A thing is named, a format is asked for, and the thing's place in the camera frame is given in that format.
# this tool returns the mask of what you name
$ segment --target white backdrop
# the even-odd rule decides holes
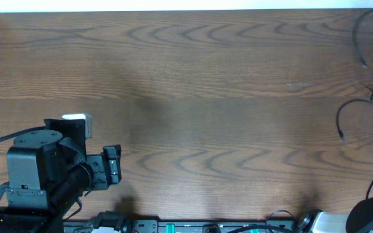
[[[373,8],[373,0],[0,0],[0,12]]]

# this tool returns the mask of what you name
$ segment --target wood grain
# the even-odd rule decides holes
[[[366,72],[350,44],[361,12],[0,14],[0,136],[86,112],[89,153],[122,144],[123,182],[84,198],[80,219],[347,212],[373,178],[373,107],[344,110],[348,144],[334,125],[373,83],[373,20]]]

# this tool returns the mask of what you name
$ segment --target brown wood surface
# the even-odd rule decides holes
[[[347,212],[373,178],[373,107],[344,110],[348,144],[335,128],[373,83],[373,17],[367,71],[350,41],[361,12],[0,14],[0,136],[85,112],[89,153],[122,144],[122,183],[83,198],[80,219]]]

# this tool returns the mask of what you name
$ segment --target wood plank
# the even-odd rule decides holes
[[[0,14],[0,136],[86,112],[89,153],[122,144],[123,182],[77,218],[349,211],[373,178],[373,107],[344,110],[347,145],[334,125],[373,83],[373,44],[366,73],[350,44],[360,12]]]

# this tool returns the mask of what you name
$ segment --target green tape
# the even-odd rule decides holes
[[[174,224],[166,224],[166,233],[175,233],[175,225]]]

